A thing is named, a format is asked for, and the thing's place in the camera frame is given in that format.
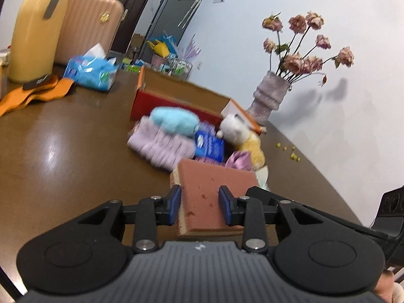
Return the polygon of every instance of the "brown table surface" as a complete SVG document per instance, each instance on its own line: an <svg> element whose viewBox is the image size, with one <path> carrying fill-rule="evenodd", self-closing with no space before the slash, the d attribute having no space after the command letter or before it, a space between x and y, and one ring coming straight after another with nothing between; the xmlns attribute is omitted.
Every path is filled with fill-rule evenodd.
<svg viewBox="0 0 404 303"><path fill-rule="evenodd" d="M169 174L126 146L136 80L119 71L109 93L76 87L60 100L0 117L0 265L19 289L25 291L15 258L31 238L107 200L129 205L168 192ZM3 76L2 95L16 87ZM298 150L301 161L291 160L292 144L270 123L267 128L262 149L271 191L358 222L320 172ZM132 231L129 226L124 244ZM159 236L174 240L175 228L161 226ZM0 289L0 302L11 301Z"/></svg>

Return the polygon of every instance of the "person's hand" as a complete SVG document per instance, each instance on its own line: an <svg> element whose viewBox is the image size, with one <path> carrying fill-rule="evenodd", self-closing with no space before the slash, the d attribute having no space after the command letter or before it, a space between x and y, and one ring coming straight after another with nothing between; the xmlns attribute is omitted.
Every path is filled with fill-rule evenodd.
<svg viewBox="0 0 404 303"><path fill-rule="evenodd" d="M384 270L377 282L374 292L387 303L391 303L394 288L394 274L389 270Z"/></svg>

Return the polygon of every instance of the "yellow bottle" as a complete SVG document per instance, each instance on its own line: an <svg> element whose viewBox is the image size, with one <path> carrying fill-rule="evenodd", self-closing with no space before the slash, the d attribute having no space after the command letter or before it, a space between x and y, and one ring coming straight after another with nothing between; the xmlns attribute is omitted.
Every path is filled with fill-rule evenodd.
<svg viewBox="0 0 404 303"><path fill-rule="evenodd" d="M25 0L11 41L8 77L27 83L52 73L67 0Z"/></svg>

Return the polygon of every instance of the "open box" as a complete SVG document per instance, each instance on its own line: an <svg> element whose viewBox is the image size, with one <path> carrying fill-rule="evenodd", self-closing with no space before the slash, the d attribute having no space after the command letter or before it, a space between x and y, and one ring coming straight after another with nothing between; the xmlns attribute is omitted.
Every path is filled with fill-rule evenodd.
<svg viewBox="0 0 404 303"><path fill-rule="evenodd" d="M201 121L207 121L217 128L226 115L237 114L250 129L259 134L266 132L266 129L256 123L233 99L143 66L139 74L131 119L138 121L160 106L188 109L197 114Z"/></svg>

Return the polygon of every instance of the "pink rose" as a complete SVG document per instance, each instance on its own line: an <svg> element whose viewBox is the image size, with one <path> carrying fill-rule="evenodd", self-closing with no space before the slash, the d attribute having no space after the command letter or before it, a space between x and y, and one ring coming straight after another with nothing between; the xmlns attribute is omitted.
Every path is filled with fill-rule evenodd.
<svg viewBox="0 0 404 303"><path fill-rule="evenodd" d="M354 64L354 55L349 47L345 47L339 50L339 54L335 60L342 65L351 67Z"/></svg>
<svg viewBox="0 0 404 303"><path fill-rule="evenodd" d="M264 41L264 50L269 54L276 49L276 43L269 38Z"/></svg>
<svg viewBox="0 0 404 303"><path fill-rule="evenodd" d="M317 35L316 38L316 46L322 49L331 49L330 40L328 37L325 37L323 34Z"/></svg>
<svg viewBox="0 0 404 303"><path fill-rule="evenodd" d="M295 33L303 34L306 31L306 19L302 15L297 15L289 19L290 29Z"/></svg>
<svg viewBox="0 0 404 303"><path fill-rule="evenodd" d="M300 54L297 53L286 56L282 65L285 69L290 70L293 74L299 74L300 67L302 66Z"/></svg>
<svg viewBox="0 0 404 303"><path fill-rule="evenodd" d="M323 68L323 60L321 58L308 57L302 61L300 66L299 74L310 74L315 70L321 70Z"/></svg>
<svg viewBox="0 0 404 303"><path fill-rule="evenodd" d="M278 17L271 15L270 17L264 19L262 22L262 27L269 29L270 31L282 32L283 25Z"/></svg>
<svg viewBox="0 0 404 303"><path fill-rule="evenodd" d="M315 12L308 12L306 16L307 25L309 25L314 30L321 29L321 26L324 25L324 19Z"/></svg>

